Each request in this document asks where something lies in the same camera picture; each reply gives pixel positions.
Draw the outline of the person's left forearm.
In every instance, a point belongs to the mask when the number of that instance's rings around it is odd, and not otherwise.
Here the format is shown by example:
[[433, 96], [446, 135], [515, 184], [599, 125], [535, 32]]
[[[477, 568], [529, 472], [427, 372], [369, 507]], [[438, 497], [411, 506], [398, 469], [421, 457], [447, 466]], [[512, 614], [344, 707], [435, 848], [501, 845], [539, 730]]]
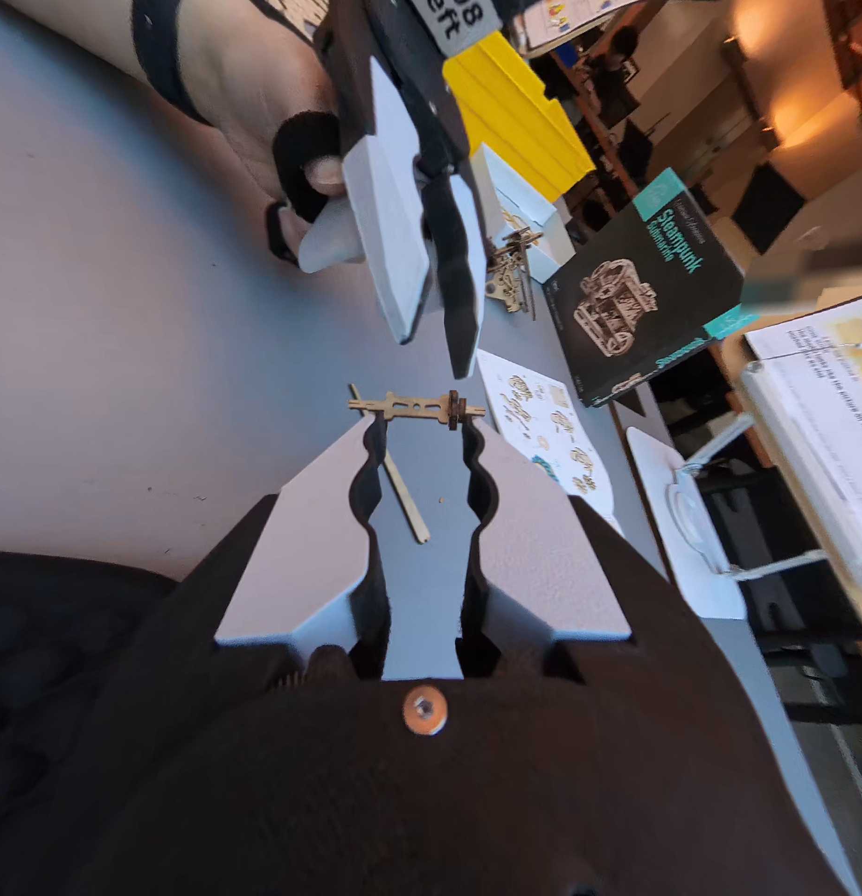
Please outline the person's left forearm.
[[5, 4], [138, 82], [148, 83], [134, 48], [132, 1], [6, 1]]

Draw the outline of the person's left hand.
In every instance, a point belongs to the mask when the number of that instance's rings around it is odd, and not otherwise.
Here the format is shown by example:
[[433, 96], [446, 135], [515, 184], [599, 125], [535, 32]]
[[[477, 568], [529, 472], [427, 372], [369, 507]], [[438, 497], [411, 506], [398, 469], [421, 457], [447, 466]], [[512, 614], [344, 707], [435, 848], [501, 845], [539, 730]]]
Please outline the person's left hand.
[[263, 192], [285, 200], [271, 145], [305, 112], [334, 112], [334, 92], [311, 47], [248, 1], [185, 1], [179, 70], [198, 113], [215, 126]]

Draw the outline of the small colourful printed sheet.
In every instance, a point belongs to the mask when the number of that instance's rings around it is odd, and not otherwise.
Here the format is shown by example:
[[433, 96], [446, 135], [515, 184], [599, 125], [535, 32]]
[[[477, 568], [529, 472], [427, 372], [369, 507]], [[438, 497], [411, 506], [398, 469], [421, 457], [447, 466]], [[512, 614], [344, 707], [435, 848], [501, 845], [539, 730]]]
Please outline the small colourful printed sheet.
[[505, 28], [513, 48], [525, 59], [544, 55], [592, 29], [609, 26], [640, 1], [539, 1]]

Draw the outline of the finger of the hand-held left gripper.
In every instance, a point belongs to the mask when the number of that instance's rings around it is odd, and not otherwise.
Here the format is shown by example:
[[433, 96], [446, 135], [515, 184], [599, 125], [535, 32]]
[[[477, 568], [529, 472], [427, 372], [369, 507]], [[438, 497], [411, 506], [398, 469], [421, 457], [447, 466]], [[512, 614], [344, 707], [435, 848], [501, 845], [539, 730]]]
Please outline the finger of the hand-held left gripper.
[[452, 374], [474, 370], [484, 316], [487, 252], [482, 210], [471, 172], [441, 173], [421, 192], [425, 225], [435, 250], [437, 290], [444, 309]]
[[383, 315], [398, 344], [411, 341], [430, 261], [414, 163], [418, 134], [380, 62], [369, 62], [375, 132], [343, 160], [350, 206]]

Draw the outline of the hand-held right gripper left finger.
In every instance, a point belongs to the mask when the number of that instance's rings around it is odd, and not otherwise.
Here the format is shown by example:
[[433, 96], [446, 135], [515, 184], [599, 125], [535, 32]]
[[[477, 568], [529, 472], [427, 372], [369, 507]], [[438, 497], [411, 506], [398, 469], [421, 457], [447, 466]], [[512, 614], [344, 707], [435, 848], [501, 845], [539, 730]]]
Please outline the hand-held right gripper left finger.
[[218, 628], [218, 647], [283, 645], [305, 667], [336, 646], [380, 679], [391, 607], [370, 519], [387, 424], [358, 421], [280, 489]]

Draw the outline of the small wooden model part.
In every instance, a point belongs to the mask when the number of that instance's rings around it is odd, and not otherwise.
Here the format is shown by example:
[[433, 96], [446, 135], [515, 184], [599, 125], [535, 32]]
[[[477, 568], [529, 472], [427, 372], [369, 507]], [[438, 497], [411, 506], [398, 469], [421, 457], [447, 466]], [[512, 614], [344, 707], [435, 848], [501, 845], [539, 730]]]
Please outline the small wooden model part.
[[449, 431], [457, 430], [469, 420], [486, 416], [486, 409], [472, 406], [456, 389], [436, 398], [400, 396], [387, 392], [383, 399], [362, 399], [353, 392], [348, 408], [363, 415], [381, 414], [384, 421], [395, 419], [434, 420]]

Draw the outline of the model instruction booklet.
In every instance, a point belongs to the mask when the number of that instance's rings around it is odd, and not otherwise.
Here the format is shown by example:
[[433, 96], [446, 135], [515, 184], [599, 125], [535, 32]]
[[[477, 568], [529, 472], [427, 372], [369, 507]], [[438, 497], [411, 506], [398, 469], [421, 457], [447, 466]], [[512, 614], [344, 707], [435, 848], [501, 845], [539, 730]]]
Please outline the model instruction booklet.
[[581, 497], [623, 534], [610, 476], [573, 408], [567, 386], [484, 350], [478, 350], [476, 362], [504, 440], [567, 495]]

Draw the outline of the white cardboard tray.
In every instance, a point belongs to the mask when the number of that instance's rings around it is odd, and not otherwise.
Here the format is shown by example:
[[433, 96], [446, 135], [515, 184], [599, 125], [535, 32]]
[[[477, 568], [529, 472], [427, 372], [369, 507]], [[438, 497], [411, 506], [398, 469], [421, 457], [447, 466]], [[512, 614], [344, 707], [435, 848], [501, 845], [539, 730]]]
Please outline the white cardboard tray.
[[472, 155], [471, 166], [488, 241], [501, 248], [513, 232], [528, 228], [538, 233], [539, 238], [527, 247], [529, 273], [545, 284], [575, 254], [558, 207], [485, 144]]

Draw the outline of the large printed paper sheet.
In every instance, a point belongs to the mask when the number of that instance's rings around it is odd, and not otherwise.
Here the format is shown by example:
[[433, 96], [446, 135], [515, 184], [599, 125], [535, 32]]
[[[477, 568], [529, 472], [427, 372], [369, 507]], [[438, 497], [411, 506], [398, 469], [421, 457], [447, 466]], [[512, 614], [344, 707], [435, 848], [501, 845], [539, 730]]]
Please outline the large printed paper sheet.
[[862, 297], [745, 340], [751, 397], [862, 587]]

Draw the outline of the yellow plastic bin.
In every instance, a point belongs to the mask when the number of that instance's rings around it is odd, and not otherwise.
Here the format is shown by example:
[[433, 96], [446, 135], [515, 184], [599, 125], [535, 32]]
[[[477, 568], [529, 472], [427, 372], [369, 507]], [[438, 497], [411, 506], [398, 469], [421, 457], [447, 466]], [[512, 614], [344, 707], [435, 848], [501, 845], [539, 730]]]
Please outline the yellow plastic bin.
[[500, 33], [448, 59], [443, 73], [472, 152], [487, 146], [550, 203], [593, 172], [559, 102]]

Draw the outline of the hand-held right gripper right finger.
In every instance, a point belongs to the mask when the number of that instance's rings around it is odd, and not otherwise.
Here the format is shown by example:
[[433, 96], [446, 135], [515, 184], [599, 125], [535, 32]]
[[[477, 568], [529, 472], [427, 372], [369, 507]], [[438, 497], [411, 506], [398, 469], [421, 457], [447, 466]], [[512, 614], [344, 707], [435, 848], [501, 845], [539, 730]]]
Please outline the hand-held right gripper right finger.
[[461, 427], [477, 518], [459, 617], [462, 676], [582, 681], [569, 647], [632, 631], [564, 490], [480, 419]]

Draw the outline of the white document holder stand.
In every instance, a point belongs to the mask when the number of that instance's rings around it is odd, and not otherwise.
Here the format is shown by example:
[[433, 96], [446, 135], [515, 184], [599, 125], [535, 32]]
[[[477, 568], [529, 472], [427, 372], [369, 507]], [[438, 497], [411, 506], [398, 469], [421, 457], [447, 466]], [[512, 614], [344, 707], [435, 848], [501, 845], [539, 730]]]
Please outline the white document holder stand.
[[[851, 297], [847, 301], [830, 305], [828, 298], [821, 297], [813, 312], [857, 298]], [[862, 587], [851, 576], [830, 535], [820, 523], [817, 511], [808, 500], [792, 465], [773, 437], [773, 428], [763, 420], [755, 399], [751, 397], [751, 390], [743, 379], [749, 368], [754, 370], [758, 366], [745, 340], [745, 334], [800, 316], [803, 315], [762, 318], [751, 327], [728, 336], [723, 342], [721, 353], [724, 366], [730, 375], [731, 386], [739, 397], [741, 412], [690, 459], [683, 459], [675, 449], [638, 428], [629, 427], [626, 431], [626, 441], [661, 543], [666, 550], [673, 579], [683, 598], [700, 617], [742, 619], [742, 582], [827, 561], [862, 623]], [[784, 477], [818, 547], [790, 559], [745, 569], [728, 559], [707, 513], [697, 476], [730, 442], [750, 429], [754, 429], [759, 435], [774, 467]]]

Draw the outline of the wooden gear model assembly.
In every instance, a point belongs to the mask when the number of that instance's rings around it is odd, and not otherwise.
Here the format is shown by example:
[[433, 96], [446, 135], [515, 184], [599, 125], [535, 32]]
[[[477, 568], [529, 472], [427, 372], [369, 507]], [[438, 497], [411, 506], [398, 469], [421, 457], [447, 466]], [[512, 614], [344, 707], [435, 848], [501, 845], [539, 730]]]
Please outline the wooden gear model assembly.
[[503, 303], [510, 314], [523, 312], [536, 320], [528, 249], [544, 236], [531, 227], [515, 230], [500, 247], [493, 247], [488, 257], [486, 297]]

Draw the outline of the black model kit box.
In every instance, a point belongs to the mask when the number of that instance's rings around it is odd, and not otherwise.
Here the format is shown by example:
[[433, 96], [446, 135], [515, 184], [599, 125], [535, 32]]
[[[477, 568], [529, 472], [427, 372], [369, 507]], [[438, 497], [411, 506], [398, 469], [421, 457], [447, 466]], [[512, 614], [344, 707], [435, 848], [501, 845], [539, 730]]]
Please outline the black model kit box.
[[600, 407], [756, 321], [743, 285], [667, 168], [542, 289], [575, 391]]

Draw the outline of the thin wooden stick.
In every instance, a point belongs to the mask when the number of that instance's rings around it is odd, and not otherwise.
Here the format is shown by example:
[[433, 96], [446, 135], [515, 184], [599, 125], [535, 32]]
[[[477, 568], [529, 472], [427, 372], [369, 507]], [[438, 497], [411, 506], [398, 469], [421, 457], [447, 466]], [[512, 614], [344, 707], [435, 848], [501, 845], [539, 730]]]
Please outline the thin wooden stick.
[[408, 487], [406, 486], [403, 476], [400, 473], [396, 463], [394, 462], [392, 454], [389, 450], [387, 450], [385, 453], [383, 467], [395, 492], [400, 507], [403, 510], [404, 516], [406, 517], [407, 522], [410, 525], [410, 529], [413, 533], [415, 541], [420, 545], [427, 543], [431, 538], [430, 531], [428, 530], [425, 521], [423, 520], [417, 508], [417, 505], [413, 500]]

